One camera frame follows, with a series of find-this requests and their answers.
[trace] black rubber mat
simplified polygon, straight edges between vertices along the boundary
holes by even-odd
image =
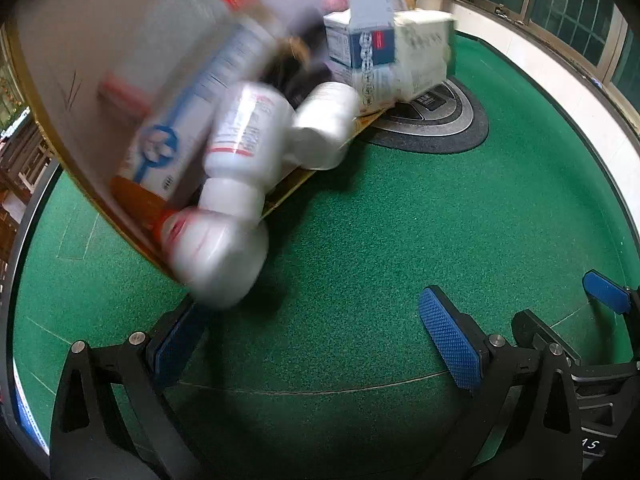
[[[466,88],[460,81],[455,78],[450,78],[450,81],[454,83],[460,91],[466,96],[474,112],[473,120],[468,128],[460,133],[446,135],[446,136],[429,136],[428,129],[434,125],[442,125],[447,121],[453,121],[457,119],[462,113],[462,102],[456,95],[456,111],[445,119],[428,120],[421,119],[421,115],[416,111],[412,104],[398,103],[391,110],[386,111],[381,120],[393,121],[397,117],[404,118],[405,120],[416,121],[421,124],[426,130],[424,135],[411,135],[399,132],[394,132],[380,127],[380,120],[373,123],[369,128],[362,132],[359,136],[361,140],[376,144],[377,146],[384,146],[385,148],[393,148],[395,150],[403,150],[405,152],[415,153],[461,153],[468,152],[478,146],[480,146],[487,138],[489,134],[489,120],[484,111],[484,107],[480,101]],[[444,87],[446,92],[450,94],[448,88]],[[438,105],[439,96],[433,93],[427,92],[426,94],[418,97],[417,100],[421,100],[424,107],[424,97],[427,97],[430,103]]]

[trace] green carpet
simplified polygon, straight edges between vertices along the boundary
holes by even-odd
[[[356,142],[269,217],[257,285],[215,319],[167,392],[228,478],[408,478],[468,400],[418,318],[427,285],[486,332],[510,338],[512,315],[531,308],[585,361],[629,359],[624,323],[581,286],[592,267],[640,284],[604,176],[511,66],[475,41],[457,46],[457,77],[486,109],[487,141],[457,155]],[[69,343],[123,341],[183,294],[61,177],[15,321],[18,370],[46,436]]]

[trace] white bottle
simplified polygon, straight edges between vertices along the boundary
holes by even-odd
[[[290,151],[308,170],[338,166],[354,137],[358,93],[343,83],[318,85],[296,110]]]
[[[264,195],[278,183],[293,108],[276,89],[241,83],[229,89],[204,156],[198,206],[257,224]]]
[[[155,232],[166,261],[201,304],[231,308],[249,292],[267,257],[264,222],[257,226],[229,215],[183,209]]]

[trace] blue gripper pad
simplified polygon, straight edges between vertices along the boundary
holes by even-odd
[[[607,305],[616,314],[625,314],[631,310],[629,293],[596,270],[592,269],[584,275],[582,286],[587,294]]]
[[[418,300],[418,313],[459,388],[480,386],[480,357],[430,288]]]

